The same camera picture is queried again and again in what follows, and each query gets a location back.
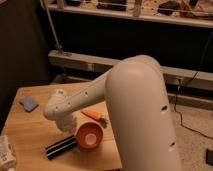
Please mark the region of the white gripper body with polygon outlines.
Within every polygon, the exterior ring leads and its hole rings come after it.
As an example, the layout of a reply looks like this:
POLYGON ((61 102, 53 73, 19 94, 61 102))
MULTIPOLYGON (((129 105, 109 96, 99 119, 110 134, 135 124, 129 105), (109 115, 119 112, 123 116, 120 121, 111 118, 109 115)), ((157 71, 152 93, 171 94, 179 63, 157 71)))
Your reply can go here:
POLYGON ((77 118, 74 114, 68 114, 58 119, 56 125, 62 132, 74 133, 77 128, 77 118))

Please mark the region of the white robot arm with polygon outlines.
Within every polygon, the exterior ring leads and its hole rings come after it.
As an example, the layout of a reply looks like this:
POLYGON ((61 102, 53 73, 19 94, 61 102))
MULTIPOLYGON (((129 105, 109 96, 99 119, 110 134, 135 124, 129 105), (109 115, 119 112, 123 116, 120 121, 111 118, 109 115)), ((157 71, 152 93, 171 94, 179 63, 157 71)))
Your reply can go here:
POLYGON ((101 101, 107 106, 122 171, 182 171, 158 61, 147 55, 126 58, 73 95, 58 89, 44 117, 63 127, 69 114, 101 101))

